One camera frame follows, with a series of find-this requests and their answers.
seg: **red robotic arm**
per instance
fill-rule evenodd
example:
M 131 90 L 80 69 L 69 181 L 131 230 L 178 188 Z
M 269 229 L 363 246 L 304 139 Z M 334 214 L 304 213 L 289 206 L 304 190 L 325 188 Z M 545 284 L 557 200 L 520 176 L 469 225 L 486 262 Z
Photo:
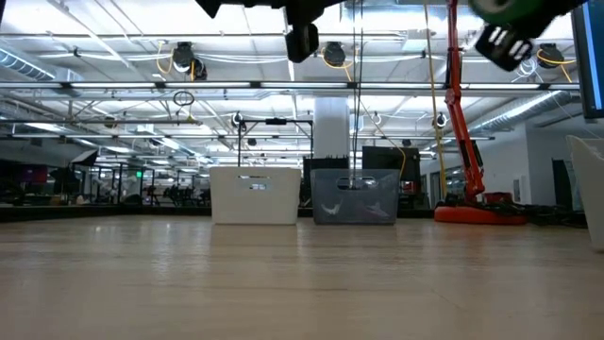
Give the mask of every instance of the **red robotic arm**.
M 477 157 L 478 149 L 470 140 L 470 132 L 461 108 L 461 50 L 457 32 L 457 5 L 458 0 L 447 0 L 449 48 L 445 102 L 463 163 L 466 182 L 465 200 L 473 202 L 476 201 L 477 195 L 484 193 L 485 189 L 482 182 L 482 168 Z

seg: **monitor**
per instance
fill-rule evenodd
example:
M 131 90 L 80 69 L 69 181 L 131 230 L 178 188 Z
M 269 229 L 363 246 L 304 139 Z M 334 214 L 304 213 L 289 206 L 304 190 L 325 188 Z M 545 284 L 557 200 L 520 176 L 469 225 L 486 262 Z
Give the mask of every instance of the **monitor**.
M 588 119 L 604 118 L 604 3 L 590 1 L 573 11 L 573 30 L 583 115 Z
M 414 147 L 401 147 L 407 158 L 401 180 L 419 182 L 420 153 Z M 403 167 L 403 155 L 397 147 L 364 146 L 362 148 L 363 169 L 397 169 Z

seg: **cable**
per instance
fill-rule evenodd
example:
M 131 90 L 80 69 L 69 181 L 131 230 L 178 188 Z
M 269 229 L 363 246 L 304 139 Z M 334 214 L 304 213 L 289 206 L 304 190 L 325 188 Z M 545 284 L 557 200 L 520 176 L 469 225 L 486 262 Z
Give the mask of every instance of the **cable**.
M 386 138 L 386 140 L 388 142 L 390 142 L 390 144 L 392 144 L 394 147 L 396 147 L 398 149 L 398 151 L 400 151 L 400 153 L 403 155 L 403 165 L 400 168 L 400 176 L 399 176 L 399 178 L 402 179 L 403 173 L 405 172 L 405 166 L 407 165 L 407 154 L 405 153 L 405 150 L 403 150 L 400 146 L 398 146 L 397 143 L 395 143 L 393 140 L 391 140 L 386 135 L 386 133 L 381 129 L 381 127 L 379 127 L 379 124 L 373 120 L 373 118 L 371 117 L 371 114 L 369 113 L 369 110 L 365 107 L 365 104 L 363 104 L 362 101 L 361 101 L 361 105 L 362 105 L 362 108 L 363 108 L 365 114 L 369 117 L 369 120 L 371 120 L 371 122 L 376 126 L 379 133 L 381 133 L 382 136 L 384 136 L 384 138 Z
M 360 0 L 360 5 L 361 5 L 361 22 L 363 19 L 363 0 Z M 355 18 L 356 16 L 353 16 L 353 42 L 356 41 L 356 37 L 357 37 L 357 30 L 356 30 L 356 23 L 355 23 Z M 360 51 L 359 51 L 359 61 L 360 61 L 360 66 L 359 66 L 359 84 L 362 84 L 362 55 L 364 52 L 364 46 L 363 46 L 363 39 L 364 39 L 364 29 L 363 29 L 363 25 L 361 25 L 361 44 L 360 44 Z M 355 58 L 354 61 L 357 60 L 357 49 L 355 48 Z M 354 62 L 354 71 L 355 71 L 355 77 L 357 75 L 356 72 L 356 68 L 357 68 L 357 63 Z M 354 176 L 357 175 L 357 150 L 359 148 L 359 120 L 361 119 L 361 91 L 362 88 L 361 86 L 355 86 L 355 131 L 353 134 L 353 169 L 354 169 Z
M 158 50 L 158 56 L 161 54 L 161 48 L 163 47 L 163 42 L 159 42 L 159 50 Z M 172 64 L 174 63 L 174 48 L 172 49 L 172 52 L 170 52 L 170 67 L 168 68 L 168 71 L 164 70 L 163 68 L 161 68 L 161 65 L 159 64 L 159 59 L 156 59 L 156 64 L 158 65 L 158 70 L 160 72 L 162 72 L 163 74 L 167 75 L 172 71 Z
M 543 60 L 545 62 L 548 62 L 550 64 L 553 64 L 553 65 L 569 65 L 569 64 L 577 62 L 576 60 L 554 61 L 554 60 L 546 59 L 544 57 L 541 57 L 541 52 L 543 52 L 543 51 L 544 51 L 543 49 L 540 49 L 539 51 L 537 51 L 537 58 L 539 58 L 540 60 Z
M 348 63 L 347 65 L 342 65 L 342 66 L 329 65 L 327 60 L 325 60 L 325 47 L 323 47 L 323 49 L 321 49 L 321 59 L 323 60 L 325 65 L 327 65 L 328 67 L 333 68 L 333 69 L 347 69 L 348 67 L 352 66 L 352 64 L 355 63 L 355 61 L 353 60 L 353 61 L 350 61 L 350 63 Z
M 560 68 L 562 68 L 562 72 L 564 73 L 564 76 L 566 77 L 566 79 L 568 80 L 568 82 L 572 83 L 573 79 L 568 74 L 568 71 L 566 71 L 566 67 L 564 67 L 564 65 L 560 65 Z
M 434 135 L 436 137 L 436 146 L 439 154 L 439 163 L 441 165 L 441 194 L 446 196 L 446 174 L 445 174 L 445 154 L 443 152 L 443 139 L 441 131 L 436 127 L 436 121 L 438 120 L 438 113 L 436 109 L 436 85 L 434 79 L 434 63 L 432 62 L 432 42 L 430 38 L 429 29 L 429 14 L 428 14 L 429 0 L 424 1 L 424 15 L 426 17 L 426 39 L 428 40 L 428 62 L 430 69 L 430 89 L 432 90 L 432 109 L 433 109 L 433 121 L 434 121 Z
M 539 80 L 544 83 L 544 79 L 541 77 L 541 75 L 539 74 L 539 72 L 536 72 L 535 75 L 539 78 Z M 570 119 L 574 119 L 575 117 L 573 117 L 572 114 L 570 114 L 570 112 L 564 108 L 564 106 L 562 106 L 560 104 L 560 102 L 558 101 L 558 99 L 556 99 L 556 96 L 553 95 L 553 93 L 551 91 L 549 91 L 550 94 L 552 94 L 551 98 L 554 99 L 554 102 L 556 102 L 556 104 L 558 104 L 558 107 L 562 110 L 562 112 L 564 112 L 568 118 Z M 597 139 L 602 139 L 602 137 L 598 136 L 595 132 L 591 131 L 589 128 L 581 126 L 581 129 L 583 129 L 585 132 L 587 132 L 588 134 L 596 137 Z
M 566 71 L 566 68 L 564 67 L 564 65 L 570 65 L 572 63 L 577 62 L 576 60 L 568 60 L 568 61 L 554 61 L 554 60 L 550 60 L 550 59 L 546 59 L 544 57 L 541 56 L 541 52 L 543 52 L 543 49 L 540 49 L 539 51 L 537 51 L 537 58 L 539 58 L 540 60 L 543 60 L 547 63 L 550 63 L 552 65 L 560 65 L 560 68 L 562 69 L 562 72 L 564 73 L 564 76 L 566 77 L 566 80 L 568 80 L 569 83 L 573 82 L 573 79 L 570 77 L 570 75 L 568 74 L 568 71 Z

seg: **white column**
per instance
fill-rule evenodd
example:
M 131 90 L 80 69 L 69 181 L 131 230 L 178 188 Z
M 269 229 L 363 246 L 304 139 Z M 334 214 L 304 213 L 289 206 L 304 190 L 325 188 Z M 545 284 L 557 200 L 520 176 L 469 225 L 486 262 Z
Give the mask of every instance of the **white column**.
M 350 155 L 348 97 L 314 99 L 314 158 Z

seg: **overhead rail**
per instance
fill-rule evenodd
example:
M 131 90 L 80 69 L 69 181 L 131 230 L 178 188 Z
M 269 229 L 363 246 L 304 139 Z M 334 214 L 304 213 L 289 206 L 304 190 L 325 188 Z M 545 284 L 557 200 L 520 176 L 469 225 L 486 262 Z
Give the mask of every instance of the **overhead rail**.
M 436 83 L 436 90 L 445 91 L 447 84 Z M 5 90 L 224 90 L 224 89 L 264 89 L 264 90 L 386 90 L 430 91 L 429 83 L 423 82 L 325 82 L 325 81 L 203 81 L 203 82 L 0 82 Z M 461 89 L 473 91 L 569 91 L 578 92 L 578 83 L 462 83 Z

